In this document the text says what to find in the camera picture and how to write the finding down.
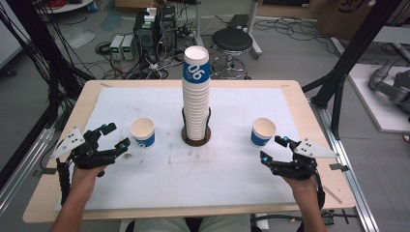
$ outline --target stack of paper cups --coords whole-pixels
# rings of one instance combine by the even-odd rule
[[[210,66],[208,50],[190,46],[185,50],[183,69],[184,114],[187,137],[197,141],[205,137],[209,115]]]

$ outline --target black stool seat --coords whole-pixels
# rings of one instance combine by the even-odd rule
[[[253,40],[243,30],[225,28],[214,33],[212,42],[216,48],[235,52],[246,52],[252,46]]]

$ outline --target paper cup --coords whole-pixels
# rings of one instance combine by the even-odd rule
[[[149,118],[137,118],[130,125],[130,132],[137,145],[141,148],[149,148],[154,145],[154,123]]]
[[[253,146],[263,147],[274,136],[277,126],[267,118],[258,118],[253,122],[250,141]]]

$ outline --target blue cup logo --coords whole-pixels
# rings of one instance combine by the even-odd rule
[[[184,62],[184,79],[192,84],[200,84],[209,79],[211,74],[210,65],[208,62],[205,64],[198,66],[198,65],[190,65],[187,62]]]

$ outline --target dark round base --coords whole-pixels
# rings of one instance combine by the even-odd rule
[[[205,145],[211,138],[211,129],[208,126],[206,127],[206,136],[204,139],[201,139],[201,140],[195,141],[195,140],[189,139],[187,137],[187,130],[185,129],[185,127],[182,128],[181,135],[182,135],[182,139],[184,140],[184,142],[187,143],[188,145],[192,147],[200,147],[202,145]]]

